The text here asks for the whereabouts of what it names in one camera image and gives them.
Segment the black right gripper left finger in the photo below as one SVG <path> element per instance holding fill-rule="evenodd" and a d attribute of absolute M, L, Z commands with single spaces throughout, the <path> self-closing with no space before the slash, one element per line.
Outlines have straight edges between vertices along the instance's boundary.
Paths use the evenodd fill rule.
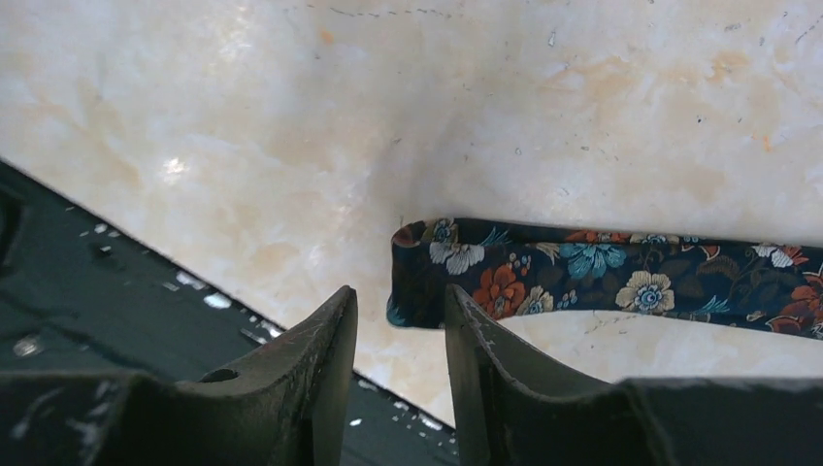
<path fill-rule="evenodd" d="M 5 465 L 336 465 L 357 336 L 343 286 L 197 382 L 145 372 L 5 372 Z"/>

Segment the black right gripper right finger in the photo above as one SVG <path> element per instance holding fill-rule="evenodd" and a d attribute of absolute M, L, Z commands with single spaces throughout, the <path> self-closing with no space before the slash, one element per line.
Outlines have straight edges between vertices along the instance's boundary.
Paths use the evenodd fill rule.
<path fill-rule="evenodd" d="M 444 295 L 464 465 L 818 465 L 818 379 L 607 383 L 536 349 L 461 287 Z"/>

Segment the navy floral tie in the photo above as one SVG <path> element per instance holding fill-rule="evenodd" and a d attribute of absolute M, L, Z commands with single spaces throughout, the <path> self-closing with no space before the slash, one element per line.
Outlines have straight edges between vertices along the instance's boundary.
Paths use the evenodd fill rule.
<path fill-rule="evenodd" d="M 815 247 L 442 217 L 402 227 L 391 251 L 398 327 L 441 327 L 457 285 L 496 320 L 602 310 L 822 336 Z"/>

